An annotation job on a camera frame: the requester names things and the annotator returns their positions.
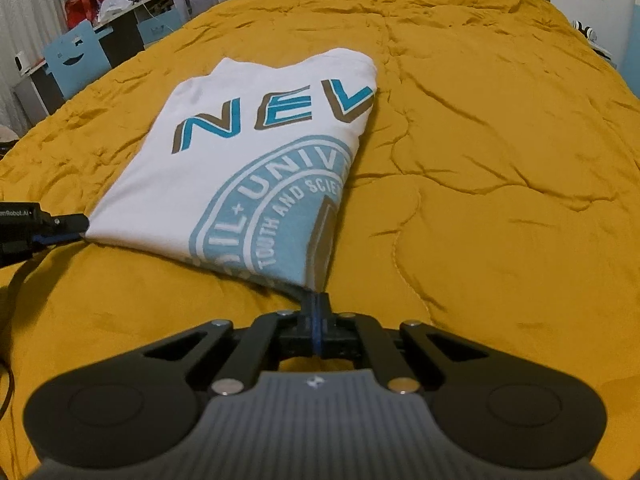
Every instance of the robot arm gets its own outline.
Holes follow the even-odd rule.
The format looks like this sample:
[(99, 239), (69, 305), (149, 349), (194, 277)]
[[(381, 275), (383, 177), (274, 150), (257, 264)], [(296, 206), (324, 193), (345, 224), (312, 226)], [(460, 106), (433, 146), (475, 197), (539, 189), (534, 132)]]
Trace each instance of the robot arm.
[(83, 214), (51, 216), (34, 202), (0, 202), (0, 267), (29, 260), (47, 246), (81, 240)]

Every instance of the blue chair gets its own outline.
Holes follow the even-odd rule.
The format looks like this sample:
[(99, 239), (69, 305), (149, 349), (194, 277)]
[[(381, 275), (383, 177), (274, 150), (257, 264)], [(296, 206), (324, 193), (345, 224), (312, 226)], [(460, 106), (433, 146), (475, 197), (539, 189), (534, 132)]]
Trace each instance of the blue chair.
[(97, 35), (91, 23), (84, 20), (44, 48), (47, 73), (53, 74), (66, 100), (111, 70), (98, 39), (112, 30)]

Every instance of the folded t-shirt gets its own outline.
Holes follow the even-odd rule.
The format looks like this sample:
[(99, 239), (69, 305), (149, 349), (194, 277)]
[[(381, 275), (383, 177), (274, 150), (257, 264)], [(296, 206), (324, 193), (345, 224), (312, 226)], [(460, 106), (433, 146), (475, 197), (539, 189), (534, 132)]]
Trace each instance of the folded t-shirt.
[(322, 291), (375, 79), (343, 48), (284, 68), (223, 59), (172, 92), (86, 238)]

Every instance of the mustard yellow comforter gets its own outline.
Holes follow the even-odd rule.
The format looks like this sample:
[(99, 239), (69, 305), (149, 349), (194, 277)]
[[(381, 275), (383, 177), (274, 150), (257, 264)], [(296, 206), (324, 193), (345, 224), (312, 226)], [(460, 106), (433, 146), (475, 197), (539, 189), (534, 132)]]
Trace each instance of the mustard yellow comforter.
[[(231, 0), (78, 94), (0, 163), (0, 199), (90, 212), (172, 89), (223, 57), (283, 66), (335, 47), (378, 67), (328, 291), (385, 326), (418, 318), (576, 375), (609, 423), (594, 463), (640, 466), (640, 102), (545, 0)], [(16, 268), (0, 272), (8, 284)], [(169, 260), (83, 243), (21, 287), (2, 348), (10, 480), (37, 465), (30, 393), (205, 320), (289, 306)]]

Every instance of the blue wall trim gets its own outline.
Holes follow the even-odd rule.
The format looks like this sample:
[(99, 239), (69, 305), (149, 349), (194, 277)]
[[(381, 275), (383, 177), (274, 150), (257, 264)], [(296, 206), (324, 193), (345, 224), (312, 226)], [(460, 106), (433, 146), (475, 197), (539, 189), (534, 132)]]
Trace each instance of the blue wall trim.
[(631, 91), (640, 97), (640, 5), (634, 7), (629, 44), (620, 73)]

